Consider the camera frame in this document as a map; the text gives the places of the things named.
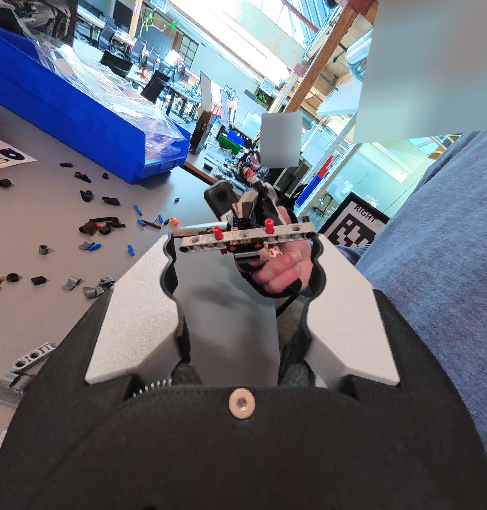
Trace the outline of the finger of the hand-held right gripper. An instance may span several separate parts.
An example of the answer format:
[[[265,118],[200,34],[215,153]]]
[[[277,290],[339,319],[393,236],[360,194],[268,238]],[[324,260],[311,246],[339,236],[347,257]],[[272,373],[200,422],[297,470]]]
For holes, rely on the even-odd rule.
[[[281,214],[277,209],[278,197],[275,190],[256,190],[256,225],[264,226],[265,220],[273,220],[274,225],[281,225]]]
[[[231,206],[232,212],[232,227],[256,227],[255,221],[255,202],[254,201],[239,201],[233,203]]]

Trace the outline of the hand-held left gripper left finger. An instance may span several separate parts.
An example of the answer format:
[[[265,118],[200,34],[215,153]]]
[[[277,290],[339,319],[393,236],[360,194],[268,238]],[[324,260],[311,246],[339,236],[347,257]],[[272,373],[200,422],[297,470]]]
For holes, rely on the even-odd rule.
[[[175,246],[161,237],[112,288],[85,381],[134,376],[143,386],[170,378],[182,356],[183,311],[174,297]]]

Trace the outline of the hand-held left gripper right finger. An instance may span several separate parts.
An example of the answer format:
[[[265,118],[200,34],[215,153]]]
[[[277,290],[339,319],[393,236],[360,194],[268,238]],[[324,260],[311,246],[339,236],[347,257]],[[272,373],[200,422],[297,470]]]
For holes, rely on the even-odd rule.
[[[397,386],[400,376],[372,285],[325,236],[317,236],[315,247],[321,288],[307,306],[311,343],[304,358],[315,387],[334,390],[349,375]]]

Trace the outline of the wooden ceiling beams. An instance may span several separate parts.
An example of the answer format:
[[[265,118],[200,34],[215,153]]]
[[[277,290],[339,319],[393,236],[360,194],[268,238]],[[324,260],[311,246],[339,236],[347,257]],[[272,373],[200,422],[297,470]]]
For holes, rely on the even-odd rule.
[[[304,74],[299,86],[293,93],[285,113],[298,111],[304,100],[307,98],[312,86],[328,64],[336,47],[342,41],[343,36],[347,34],[355,19],[361,15],[371,25],[374,24],[378,1],[343,1],[341,14],[335,23],[335,26],[328,35],[326,41],[319,49],[316,57],[312,61],[309,69]]]

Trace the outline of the long light grey lego beam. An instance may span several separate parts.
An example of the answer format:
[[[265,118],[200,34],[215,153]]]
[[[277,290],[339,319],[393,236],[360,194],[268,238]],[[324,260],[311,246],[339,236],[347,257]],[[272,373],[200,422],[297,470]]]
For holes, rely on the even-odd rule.
[[[224,240],[216,241],[212,227],[220,225],[224,232]],[[303,239],[312,239],[316,234],[311,222],[275,225],[275,234],[271,237],[265,234],[264,227],[250,229],[238,229],[231,227],[225,222],[209,226],[182,227],[173,233],[175,238],[180,239],[179,250],[181,252],[203,252],[213,250],[227,250],[230,245],[260,242],[265,246],[270,244],[283,244]]]

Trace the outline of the black white printed tag board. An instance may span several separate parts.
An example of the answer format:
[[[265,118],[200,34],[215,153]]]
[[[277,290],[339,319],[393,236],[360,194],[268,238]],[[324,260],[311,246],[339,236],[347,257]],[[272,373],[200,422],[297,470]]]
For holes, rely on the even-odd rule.
[[[318,233],[333,245],[363,247],[370,245],[388,222],[387,215],[350,192]]]

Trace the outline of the black office chair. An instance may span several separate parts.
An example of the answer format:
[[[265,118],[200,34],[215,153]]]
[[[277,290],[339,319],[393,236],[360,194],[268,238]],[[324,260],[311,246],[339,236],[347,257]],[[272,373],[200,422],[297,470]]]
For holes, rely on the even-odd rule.
[[[147,99],[149,102],[156,104],[156,101],[169,84],[170,76],[158,70],[154,71],[153,76],[140,92],[140,95]]]
[[[100,64],[108,67],[114,74],[123,79],[127,78],[133,66],[130,60],[119,57],[107,50],[104,51]]]

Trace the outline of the green storage bin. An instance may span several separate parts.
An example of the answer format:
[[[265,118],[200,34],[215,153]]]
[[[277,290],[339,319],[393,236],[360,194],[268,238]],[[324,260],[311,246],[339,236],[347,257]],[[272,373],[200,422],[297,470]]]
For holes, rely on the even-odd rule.
[[[216,140],[222,150],[229,151],[233,156],[236,156],[245,149],[243,145],[240,145],[222,133],[217,136]]]

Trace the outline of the person's right forearm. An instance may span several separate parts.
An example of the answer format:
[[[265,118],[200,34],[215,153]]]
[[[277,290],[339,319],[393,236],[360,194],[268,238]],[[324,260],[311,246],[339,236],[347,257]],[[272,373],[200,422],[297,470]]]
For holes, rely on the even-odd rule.
[[[348,247],[344,245],[335,245],[334,247],[353,265],[359,262],[370,245],[362,247]]]

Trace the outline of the lego sticker sheet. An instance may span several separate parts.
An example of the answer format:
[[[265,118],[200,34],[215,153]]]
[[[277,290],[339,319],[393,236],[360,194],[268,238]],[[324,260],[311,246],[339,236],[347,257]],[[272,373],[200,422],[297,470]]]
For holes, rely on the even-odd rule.
[[[35,161],[35,158],[0,140],[0,169]]]

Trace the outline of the person's right hand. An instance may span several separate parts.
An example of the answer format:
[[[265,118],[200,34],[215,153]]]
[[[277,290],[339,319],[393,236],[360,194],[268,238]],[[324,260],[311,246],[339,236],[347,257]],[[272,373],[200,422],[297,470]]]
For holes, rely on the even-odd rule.
[[[309,280],[313,269],[310,240],[292,241],[279,246],[282,254],[259,263],[252,263],[258,269],[254,272],[236,264],[237,270],[258,293],[266,297],[284,297],[286,290],[301,282],[300,296],[311,297]]]

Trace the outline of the blue storage bin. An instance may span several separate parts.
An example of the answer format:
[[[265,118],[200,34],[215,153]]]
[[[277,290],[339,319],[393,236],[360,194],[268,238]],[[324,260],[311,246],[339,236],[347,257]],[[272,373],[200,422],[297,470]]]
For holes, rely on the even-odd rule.
[[[0,28],[0,105],[134,184],[182,166],[190,134],[172,155],[145,161],[145,132],[46,68],[29,39]]]

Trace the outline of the person's blue clothing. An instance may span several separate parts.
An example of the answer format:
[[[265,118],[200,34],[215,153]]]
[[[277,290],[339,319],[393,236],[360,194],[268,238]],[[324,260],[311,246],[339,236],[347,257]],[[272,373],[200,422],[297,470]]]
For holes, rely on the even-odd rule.
[[[442,365],[487,454],[487,130],[426,170],[355,267]]]

